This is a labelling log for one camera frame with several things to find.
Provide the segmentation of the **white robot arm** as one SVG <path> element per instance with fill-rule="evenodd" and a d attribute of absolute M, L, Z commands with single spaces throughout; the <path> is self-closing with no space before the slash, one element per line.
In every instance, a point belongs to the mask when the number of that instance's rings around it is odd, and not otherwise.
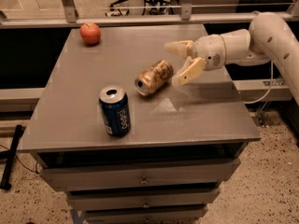
<path fill-rule="evenodd" d="M 275 13 L 258 14 L 247 29 L 170 42 L 164 49 L 185 60 L 172 78 L 175 87 L 226 64 L 253 66 L 271 61 L 299 103 L 299 42 L 290 26 Z"/>

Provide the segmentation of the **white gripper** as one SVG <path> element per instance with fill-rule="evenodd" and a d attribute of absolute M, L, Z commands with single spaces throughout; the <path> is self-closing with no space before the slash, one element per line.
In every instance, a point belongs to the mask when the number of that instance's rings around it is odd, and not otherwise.
<path fill-rule="evenodd" d="M 192 58 L 192 44 L 197 58 Z M 191 40 L 175 41 L 164 45 L 166 52 L 186 59 L 184 65 L 172 77 L 172 86 L 177 88 L 202 75 L 203 71 L 224 66 L 225 45 L 220 35 L 202 36 L 194 43 Z"/>

